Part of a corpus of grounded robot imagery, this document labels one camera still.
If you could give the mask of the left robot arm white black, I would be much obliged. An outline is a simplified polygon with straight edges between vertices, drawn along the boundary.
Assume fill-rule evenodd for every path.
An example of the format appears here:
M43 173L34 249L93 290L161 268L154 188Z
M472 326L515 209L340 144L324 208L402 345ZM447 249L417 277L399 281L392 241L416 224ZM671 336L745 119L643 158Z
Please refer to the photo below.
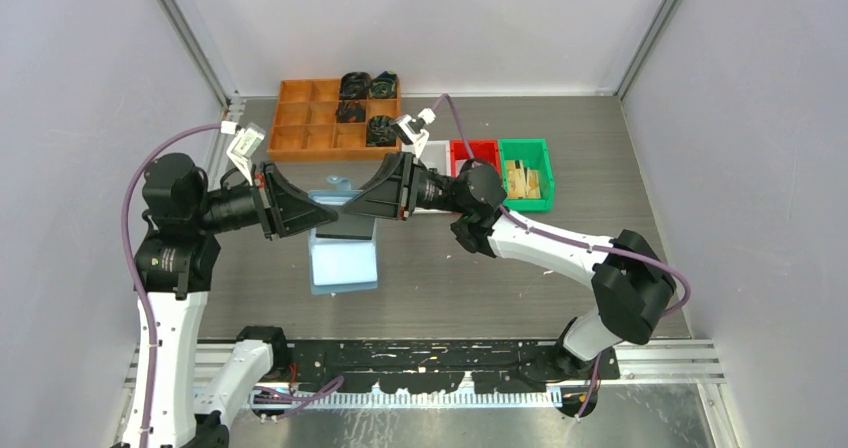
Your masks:
M129 267L141 328L139 377L124 447L225 447L235 416L264 377L277 381L292 365L282 328L243 328L224 365L195 387L198 334L221 248L221 233L258 226L268 239L335 222L337 213L292 185L270 162L257 184L211 189L183 153L144 165L148 229Z

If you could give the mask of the blue leather card holder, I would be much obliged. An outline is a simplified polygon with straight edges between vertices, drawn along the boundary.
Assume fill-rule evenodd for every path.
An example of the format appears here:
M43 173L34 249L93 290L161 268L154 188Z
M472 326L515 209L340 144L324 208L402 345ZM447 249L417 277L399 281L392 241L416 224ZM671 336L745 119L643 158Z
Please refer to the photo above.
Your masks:
M328 190L313 190L309 197L342 214L343 205L358 194L347 177L331 175ZM370 240L334 240L309 231L308 252L311 293L316 296L373 290L378 287L376 226Z

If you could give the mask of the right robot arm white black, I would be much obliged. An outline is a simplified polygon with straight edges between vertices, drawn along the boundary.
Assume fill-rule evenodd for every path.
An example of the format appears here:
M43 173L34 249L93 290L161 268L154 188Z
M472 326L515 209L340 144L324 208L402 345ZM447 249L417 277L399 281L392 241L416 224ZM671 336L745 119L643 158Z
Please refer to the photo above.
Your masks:
M450 230L467 252L530 263L590 288L595 308L567 324L550 361L567 378L582 377L622 341L646 344L677 285L645 238L631 230L609 237L555 228L508 209L505 198L499 173L482 159L466 161L453 177L398 152L385 156L343 210L396 220L418 208L452 212L458 217Z

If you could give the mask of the dark grey credit card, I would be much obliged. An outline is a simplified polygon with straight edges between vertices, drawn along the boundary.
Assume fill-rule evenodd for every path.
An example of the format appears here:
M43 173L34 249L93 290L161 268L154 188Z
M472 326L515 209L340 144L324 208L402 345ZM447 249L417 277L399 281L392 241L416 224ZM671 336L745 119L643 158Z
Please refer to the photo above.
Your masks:
M331 223L315 229L315 236L334 240L370 240L374 233L374 219L367 216L342 214Z

